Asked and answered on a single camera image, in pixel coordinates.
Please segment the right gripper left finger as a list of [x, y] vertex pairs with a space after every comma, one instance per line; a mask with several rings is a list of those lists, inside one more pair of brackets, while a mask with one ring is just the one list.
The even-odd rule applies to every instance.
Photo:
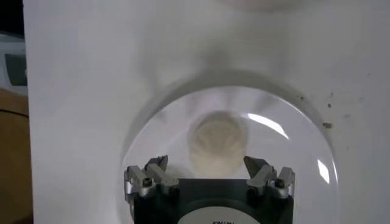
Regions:
[[180, 194], [179, 180], [171, 177], [166, 171], [168, 156], [151, 158], [141, 169], [139, 166], [128, 166], [124, 171], [124, 195], [130, 203], [135, 197], [152, 198], [157, 193], [168, 197]]

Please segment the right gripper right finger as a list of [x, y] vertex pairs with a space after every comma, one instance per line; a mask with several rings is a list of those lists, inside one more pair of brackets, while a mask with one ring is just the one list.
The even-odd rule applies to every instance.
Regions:
[[269, 194], [281, 200], [294, 197], [295, 173], [292, 168], [282, 167], [277, 173], [264, 159], [245, 156], [243, 161], [250, 176], [246, 184], [256, 195]]

